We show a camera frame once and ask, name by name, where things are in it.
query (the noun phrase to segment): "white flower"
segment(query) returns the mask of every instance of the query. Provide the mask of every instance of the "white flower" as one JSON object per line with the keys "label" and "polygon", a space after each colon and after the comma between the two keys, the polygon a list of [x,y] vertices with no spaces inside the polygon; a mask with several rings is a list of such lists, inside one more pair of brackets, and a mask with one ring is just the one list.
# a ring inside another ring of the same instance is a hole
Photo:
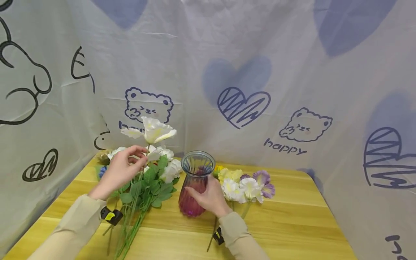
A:
{"label": "white flower", "polygon": [[144,138],[148,144],[158,143],[166,138],[176,135],[176,130],[171,126],[161,123],[150,117],[141,117],[144,126]]}
{"label": "white flower", "polygon": [[168,157],[168,161],[173,159],[173,152],[169,149],[163,149],[161,146],[158,148],[154,147],[153,145],[149,146],[149,154],[147,155],[148,161],[157,161],[163,155]]}
{"label": "white flower", "polygon": [[261,194],[262,187],[257,183],[253,178],[245,178],[240,181],[240,188],[244,192],[247,200],[255,202],[256,199],[258,202],[263,203],[263,196]]}
{"label": "white flower", "polygon": [[168,162],[168,165],[165,167],[165,171],[160,176],[160,179],[165,183],[171,183],[174,179],[179,177],[181,171],[181,162],[173,159],[172,161]]}
{"label": "white flower", "polygon": [[127,135],[128,137],[132,137],[134,139],[137,139],[144,135],[142,132],[140,132],[140,130],[135,129],[135,128],[122,128],[121,133]]}
{"label": "white flower", "polygon": [[120,146],[116,150],[111,151],[111,153],[107,154],[108,159],[111,160],[114,157],[114,155],[116,155],[116,153],[118,153],[120,151],[124,151],[125,149],[126,149],[126,147]]}
{"label": "white flower", "polygon": [[239,203],[245,203],[244,193],[240,190],[240,186],[234,180],[230,178],[224,179],[224,182],[221,186],[224,197],[228,201],[238,201]]}

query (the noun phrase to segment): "blue flower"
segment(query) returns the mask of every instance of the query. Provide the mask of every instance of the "blue flower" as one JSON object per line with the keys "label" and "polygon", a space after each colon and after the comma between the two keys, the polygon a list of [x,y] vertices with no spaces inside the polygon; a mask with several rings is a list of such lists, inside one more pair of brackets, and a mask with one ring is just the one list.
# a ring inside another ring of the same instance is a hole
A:
{"label": "blue flower", "polygon": [[98,174],[98,176],[100,177],[100,179],[103,177],[105,171],[107,171],[107,166],[101,167],[100,173]]}

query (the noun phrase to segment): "white curtain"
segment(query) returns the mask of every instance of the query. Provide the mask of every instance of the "white curtain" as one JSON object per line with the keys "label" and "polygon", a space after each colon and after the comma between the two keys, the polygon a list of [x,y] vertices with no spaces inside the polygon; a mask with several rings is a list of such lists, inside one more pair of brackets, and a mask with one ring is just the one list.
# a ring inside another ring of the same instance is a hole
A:
{"label": "white curtain", "polygon": [[0,181],[12,213],[1,217],[2,249],[97,149],[132,144],[120,128],[143,128],[144,115],[178,130],[166,143],[176,155],[200,149],[218,161],[307,172],[358,259],[410,260],[415,8],[412,0],[5,1]]}

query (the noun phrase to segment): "vase rim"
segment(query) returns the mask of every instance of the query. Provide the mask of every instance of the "vase rim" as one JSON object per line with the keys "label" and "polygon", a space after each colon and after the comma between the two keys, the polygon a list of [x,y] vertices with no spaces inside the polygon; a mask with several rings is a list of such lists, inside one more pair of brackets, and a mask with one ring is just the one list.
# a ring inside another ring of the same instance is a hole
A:
{"label": "vase rim", "polygon": [[[188,160],[188,158],[189,158],[189,157],[191,157],[191,156],[202,156],[202,157],[205,157],[205,158],[207,158],[207,159],[211,162],[212,166],[210,166],[210,167],[209,167],[209,170],[208,170],[208,171],[205,171],[205,172],[204,172],[204,174],[194,174],[194,173],[192,173],[192,172],[190,172],[190,171],[188,170],[188,168],[189,168],[189,163],[187,162],[187,160]],[[208,176],[208,175],[210,175],[210,174],[214,171],[214,169],[215,169],[215,160],[214,160],[214,158],[213,158],[213,157],[212,157],[209,153],[207,153],[207,152],[204,152],[204,151],[199,151],[199,150],[190,151],[190,152],[188,152],[187,154],[185,154],[185,155],[182,157],[182,159],[181,159],[181,167],[182,167],[183,171],[184,171],[187,175],[189,175],[189,176],[191,176],[191,177],[194,177],[194,178],[202,178],[202,177],[207,177],[207,176]]]}

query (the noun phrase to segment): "purple vase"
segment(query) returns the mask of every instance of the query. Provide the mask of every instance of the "purple vase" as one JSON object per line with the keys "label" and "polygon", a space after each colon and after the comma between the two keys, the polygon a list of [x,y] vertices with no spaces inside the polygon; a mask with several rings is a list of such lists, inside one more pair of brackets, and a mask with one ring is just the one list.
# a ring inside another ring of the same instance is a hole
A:
{"label": "purple vase", "polygon": [[179,195],[179,210],[188,217],[198,217],[204,213],[205,209],[199,206],[185,187],[192,187],[197,192],[204,193],[207,188],[208,175],[215,168],[215,161],[206,152],[192,151],[182,158],[181,166],[186,177]]}

